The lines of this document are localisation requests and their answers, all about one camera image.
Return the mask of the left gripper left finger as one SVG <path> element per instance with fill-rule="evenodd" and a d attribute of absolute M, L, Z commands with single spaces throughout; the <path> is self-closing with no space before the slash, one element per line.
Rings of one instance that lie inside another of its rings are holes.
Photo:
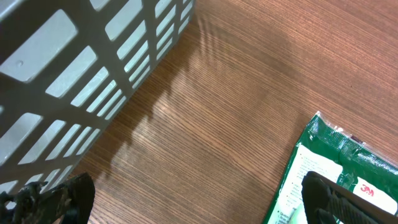
<path fill-rule="evenodd" d="M 1 193 L 1 223 L 88 223 L 95 185 L 88 173 L 43 192 L 46 182 L 31 182 L 16 194 Z"/>

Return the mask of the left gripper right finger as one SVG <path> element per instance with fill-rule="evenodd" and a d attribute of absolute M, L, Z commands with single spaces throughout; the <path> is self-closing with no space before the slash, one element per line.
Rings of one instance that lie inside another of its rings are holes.
<path fill-rule="evenodd" d="M 308 172 L 302 180 L 302 200 L 308 224 L 395 224 L 397 217 L 349 192 L 326 177 Z"/>

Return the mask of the green 3M product package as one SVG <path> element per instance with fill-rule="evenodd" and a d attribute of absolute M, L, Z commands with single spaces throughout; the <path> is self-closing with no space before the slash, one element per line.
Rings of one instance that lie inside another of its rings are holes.
<path fill-rule="evenodd" d="M 397 215 L 397 165 L 318 111 L 294 145 L 264 223 L 297 222 L 304 213 L 302 180 L 309 171 Z"/>

